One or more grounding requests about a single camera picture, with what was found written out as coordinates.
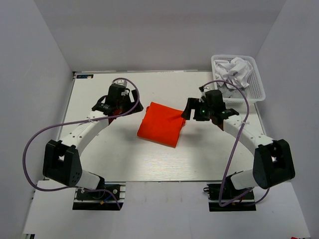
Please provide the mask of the orange t shirt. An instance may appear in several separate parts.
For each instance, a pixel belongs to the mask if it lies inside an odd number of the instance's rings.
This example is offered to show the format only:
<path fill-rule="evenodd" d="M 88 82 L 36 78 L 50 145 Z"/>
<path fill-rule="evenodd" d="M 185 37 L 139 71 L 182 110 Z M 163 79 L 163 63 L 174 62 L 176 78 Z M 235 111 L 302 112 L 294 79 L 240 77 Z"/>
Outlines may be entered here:
<path fill-rule="evenodd" d="M 137 136 L 175 148 L 185 125 L 183 111 L 151 102 L 137 132 Z"/>

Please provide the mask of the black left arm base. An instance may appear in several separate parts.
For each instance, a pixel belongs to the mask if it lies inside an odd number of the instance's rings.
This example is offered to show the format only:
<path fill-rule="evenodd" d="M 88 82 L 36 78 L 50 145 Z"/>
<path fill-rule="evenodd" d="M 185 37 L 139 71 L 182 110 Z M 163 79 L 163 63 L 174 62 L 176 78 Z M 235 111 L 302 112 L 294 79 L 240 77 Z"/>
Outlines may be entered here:
<path fill-rule="evenodd" d="M 72 210 L 75 211 L 119 211 L 125 200 L 125 183 L 105 183 L 104 188 L 109 192 L 87 192 L 77 189 L 75 192 Z"/>

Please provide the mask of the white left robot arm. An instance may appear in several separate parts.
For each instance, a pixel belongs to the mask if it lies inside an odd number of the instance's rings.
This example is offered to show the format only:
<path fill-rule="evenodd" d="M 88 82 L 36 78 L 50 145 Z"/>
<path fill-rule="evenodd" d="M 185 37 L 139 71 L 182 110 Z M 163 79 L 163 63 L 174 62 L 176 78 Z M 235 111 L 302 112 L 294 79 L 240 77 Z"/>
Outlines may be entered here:
<path fill-rule="evenodd" d="M 119 78 L 108 93 L 91 108 L 88 117 L 62 139 L 50 140 L 45 147 L 43 175 L 67 187 L 84 188 L 95 199 L 105 194 L 103 177 L 82 168 L 80 156 L 89 143 L 116 118 L 143 110 L 137 88 L 130 90 Z"/>

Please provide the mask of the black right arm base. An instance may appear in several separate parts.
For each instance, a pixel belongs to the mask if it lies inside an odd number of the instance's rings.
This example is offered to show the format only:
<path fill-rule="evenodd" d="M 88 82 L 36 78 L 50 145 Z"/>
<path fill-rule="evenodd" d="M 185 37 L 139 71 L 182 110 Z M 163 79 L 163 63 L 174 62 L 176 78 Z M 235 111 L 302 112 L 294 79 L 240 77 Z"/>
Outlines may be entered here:
<path fill-rule="evenodd" d="M 210 212 L 249 212 L 249 211 L 256 211 L 255 206 L 255 197 L 254 193 L 251 190 L 249 193 L 245 194 L 239 199 L 236 199 L 232 203 L 228 204 L 225 207 L 219 206 L 219 192 L 220 192 L 219 183 L 210 183 L 207 184 L 203 188 L 203 192 L 208 196 L 208 206 Z M 243 194 L 246 189 L 243 190 L 235 190 L 230 186 L 224 186 L 222 200 L 221 203 L 225 204 L 231 201 L 238 195 Z"/>

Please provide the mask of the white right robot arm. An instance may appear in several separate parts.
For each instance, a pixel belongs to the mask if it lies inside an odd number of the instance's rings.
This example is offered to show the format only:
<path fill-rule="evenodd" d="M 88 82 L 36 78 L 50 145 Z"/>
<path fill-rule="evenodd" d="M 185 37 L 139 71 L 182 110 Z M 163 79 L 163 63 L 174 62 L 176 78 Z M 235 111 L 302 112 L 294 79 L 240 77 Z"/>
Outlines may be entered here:
<path fill-rule="evenodd" d="M 200 98 L 188 98 L 181 116 L 185 120 L 211 121 L 235 137 L 235 143 L 241 143 L 253 155 L 252 169 L 224 175 L 220 199 L 224 193 L 237 199 L 255 187 L 268 190 L 295 178 L 289 143 L 284 139 L 274 140 L 252 127 L 239 112 L 227 108 L 219 90 L 203 91 Z"/>

